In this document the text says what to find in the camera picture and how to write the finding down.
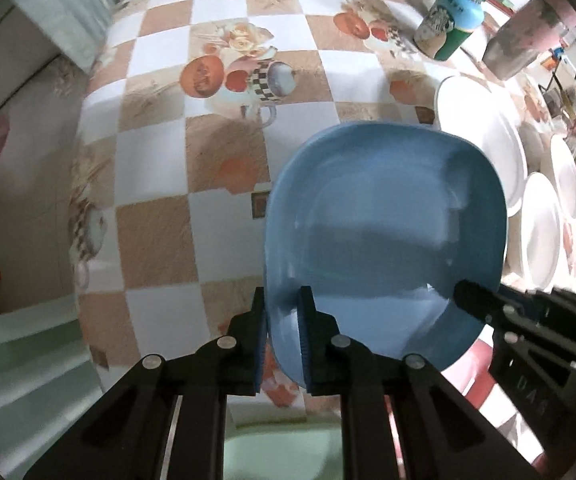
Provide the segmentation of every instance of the blue plate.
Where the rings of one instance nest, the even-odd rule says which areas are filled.
[[[506,208],[469,142],[423,126],[345,123],[306,142],[270,195],[265,306],[274,354],[304,385],[299,287],[373,352],[453,364],[482,325],[450,301],[468,279],[497,290]]]

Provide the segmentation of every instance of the white plate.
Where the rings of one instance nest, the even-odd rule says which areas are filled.
[[[510,268],[528,289],[548,289],[563,245],[563,219],[554,187],[545,175],[530,174],[523,204],[508,227]]]
[[[516,214],[528,177],[526,156],[517,129],[494,95],[472,79],[453,76],[439,85],[434,109],[442,131],[468,140],[485,153],[501,180],[508,216]]]
[[[550,149],[541,160],[541,172],[554,186],[565,218],[576,225],[576,164],[561,137],[552,136]]]

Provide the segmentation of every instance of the bottle label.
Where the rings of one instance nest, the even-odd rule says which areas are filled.
[[[453,30],[454,18],[450,11],[435,5],[415,32],[415,43],[426,56],[435,59]]]
[[[415,32],[415,43],[433,59],[445,61],[480,25],[469,0],[437,0]]]

